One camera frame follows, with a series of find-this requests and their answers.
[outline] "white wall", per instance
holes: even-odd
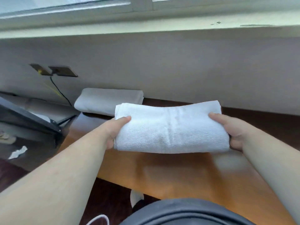
[[[54,76],[74,102],[83,88],[140,89],[147,98],[300,115],[300,38],[201,40],[193,32],[0,41],[0,90],[64,103],[28,64]]]

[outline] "wooden desk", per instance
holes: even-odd
[[[152,99],[145,99],[143,104],[184,105]],[[223,113],[243,118],[299,148],[300,117],[230,108],[223,108]],[[110,117],[81,113],[59,151],[107,119]],[[159,199],[195,197],[209,200],[258,225],[295,224],[274,192],[237,151],[166,155],[108,150],[98,177]]]

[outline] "folded towel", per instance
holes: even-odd
[[[116,106],[115,119],[130,115],[132,120],[122,127],[114,147],[154,153],[227,151],[229,136],[209,112],[221,113],[218,101],[176,107],[122,103]]]
[[[142,104],[141,90],[118,90],[85,88],[77,98],[74,107],[81,112],[114,116],[115,106],[121,103]]]

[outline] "black cable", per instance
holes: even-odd
[[[52,80],[52,76],[50,76],[50,80],[53,83],[53,85],[57,88],[57,90],[59,91],[59,93],[69,102],[70,106],[72,106],[72,104],[70,103],[70,101],[67,99],[67,97],[65,97],[64,94],[62,94],[62,92],[58,89],[58,87],[56,86],[56,84],[53,82]]]

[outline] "forearm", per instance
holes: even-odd
[[[105,149],[95,129],[3,191],[2,223],[78,224]]]
[[[257,129],[245,138],[243,153],[300,224],[300,152]]]

